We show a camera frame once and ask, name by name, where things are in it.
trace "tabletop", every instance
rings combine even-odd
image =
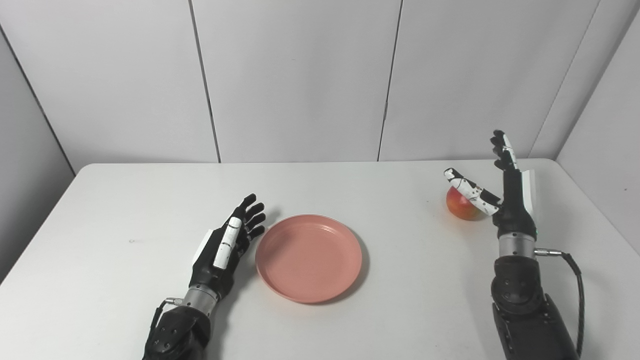
[[[500,194],[492,162],[89,165],[0,286],[3,358],[140,360],[154,309],[184,296],[203,235],[255,192],[267,225],[304,213],[347,225],[362,271],[338,299],[298,304],[262,282],[252,246],[216,308],[208,360],[504,359],[496,228],[451,215],[442,175],[455,167]],[[538,246],[582,268],[582,358],[637,357],[640,256],[557,163],[519,164],[535,169]],[[539,262],[575,341],[575,276],[560,258]]]

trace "prosthetic hand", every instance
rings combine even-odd
[[[536,249],[537,230],[531,217],[531,192],[518,169],[507,136],[493,132],[495,166],[502,170],[504,200],[465,179],[453,168],[444,174],[453,187],[487,215],[498,227],[500,256],[494,263],[491,284],[493,318],[508,360],[576,360],[582,349],[584,296],[580,270],[571,255]],[[536,256],[562,256],[578,276],[580,324],[577,348],[573,347],[562,317],[540,283]]]
[[[231,291],[236,267],[252,240],[264,233],[259,225],[266,218],[263,203],[249,208],[255,201],[254,194],[247,196],[221,227],[207,233],[193,258],[184,299],[167,298],[156,309],[143,360],[203,358],[211,337],[211,312]],[[177,307],[162,314],[165,304]]]

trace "cable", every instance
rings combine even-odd
[[[571,257],[571,254],[563,252],[561,256],[569,264],[569,267],[571,267],[571,270],[573,270],[578,280],[578,338],[575,342],[575,352],[578,353],[580,357],[582,356],[582,342],[584,341],[584,285],[582,283],[582,272],[578,264],[576,264],[575,260]]]
[[[149,343],[149,340],[151,339],[151,336],[153,335],[154,330],[156,329],[156,326],[158,325],[158,320],[160,320],[160,315],[162,315],[164,306],[166,304],[167,304],[167,301],[163,300],[162,303],[160,304],[160,306],[158,306],[156,308],[156,312],[154,313],[154,317],[153,317],[153,319],[151,319],[151,327],[149,329],[149,336],[147,336],[146,344]]]

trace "red apple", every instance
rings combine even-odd
[[[454,187],[447,192],[447,207],[453,215],[463,220],[477,220],[484,214]]]

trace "fingertip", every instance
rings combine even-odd
[[[242,201],[242,204],[240,204],[240,207],[246,209],[249,205],[253,204],[257,199],[258,198],[255,196],[254,193],[249,194],[249,196],[244,198],[244,200]]]
[[[264,234],[264,230],[264,226],[260,225],[249,232],[249,237],[251,238],[251,240],[253,240],[258,236]]]

